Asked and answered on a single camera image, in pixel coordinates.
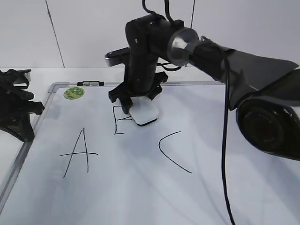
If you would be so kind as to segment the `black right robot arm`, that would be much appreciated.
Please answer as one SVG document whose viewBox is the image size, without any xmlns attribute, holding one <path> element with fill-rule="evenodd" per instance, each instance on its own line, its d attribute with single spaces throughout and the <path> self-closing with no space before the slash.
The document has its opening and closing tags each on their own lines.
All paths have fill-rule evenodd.
<svg viewBox="0 0 300 225">
<path fill-rule="evenodd" d="M 158 59 L 179 68 L 191 64 L 227 85 L 225 107 L 236 111 L 238 128 L 262 152 L 300 158 L 300 67 L 289 60 L 267 58 L 223 47 L 199 36 L 182 20 L 146 15 L 125 26 L 128 47 L 109 52 L 106 63 L 125 66 L 124 80 L 108 93 L 124 113 L 132 98 L 154 99 L 167 81 L 156 72 Z"/>
</svg>

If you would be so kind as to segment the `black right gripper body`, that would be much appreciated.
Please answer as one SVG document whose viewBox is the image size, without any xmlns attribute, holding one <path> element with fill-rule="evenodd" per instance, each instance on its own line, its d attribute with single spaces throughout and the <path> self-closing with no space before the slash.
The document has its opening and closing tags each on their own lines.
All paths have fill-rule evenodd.
<svg viewBox="0 0 300 225">
<path fill-rule="evenodd" d="M 146 15 L 127 22 L 125 34 L 130 47 L 130 60 L 125 65 L 124 81 L 109 91 L 111 102 L 121 97 L 147 96 L 167 81 L 164 72 L 156 73 L 158 59 L 168 60 L 169 41 L 183 26 L 182 20 L 169 22 L 162 15 Z"/>
</svg>

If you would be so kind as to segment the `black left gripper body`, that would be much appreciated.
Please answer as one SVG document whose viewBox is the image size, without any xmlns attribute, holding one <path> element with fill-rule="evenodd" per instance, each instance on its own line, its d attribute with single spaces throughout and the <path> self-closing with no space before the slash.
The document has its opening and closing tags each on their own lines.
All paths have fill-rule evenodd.
<svg viewBox="0 0 300 225">
<path fill-rule="evenodd" d="M 15 69 L 0 72 L 0 121 L 29 116 L 25 110 L 26 102 L 32 100 L 34 94 L 26 91 L 29 82 L 14 84 L 16 79 Z"/>
</svg>

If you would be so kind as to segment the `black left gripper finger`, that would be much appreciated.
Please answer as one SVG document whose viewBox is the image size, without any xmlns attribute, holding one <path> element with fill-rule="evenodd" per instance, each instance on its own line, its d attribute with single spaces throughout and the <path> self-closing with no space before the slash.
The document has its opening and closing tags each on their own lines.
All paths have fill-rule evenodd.
<svg viewBox="0 0 300 225">
<path fill-rule="evenodd" d="M 31 142 L 35 137 L 29 116 L 15 117 L 1 121 L 0 129 L 14 136 L 21 142 Z"/>
<path fill-rule="evenodd" d="M 26 102 L 26 112 L 29 114 L 41 115 L 45 107 L 42 102 L 27 101 Z"/>
</svg>

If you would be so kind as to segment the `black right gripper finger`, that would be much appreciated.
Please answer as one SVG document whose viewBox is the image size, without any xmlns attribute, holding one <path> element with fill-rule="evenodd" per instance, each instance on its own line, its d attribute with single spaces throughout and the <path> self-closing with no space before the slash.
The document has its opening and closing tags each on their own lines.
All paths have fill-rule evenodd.
<svg viewBox="0 0 300 225">
<path fill-rule="evenodd" d="M 119 101 L 124 114 L 129 114 L 129 110 L 133 105 L 133 101 L 131 100 L 131 97 L 121 97 L 119 98 Z"/>
<path fill-rule="evenodd" d="M 157 86 L 147 94 L 147 97 L 150 100 L 153 100 L 157 95 L 159 95 L 162 92 L 162 90 L 163 89 L 161 86 Z"/>
</svg>

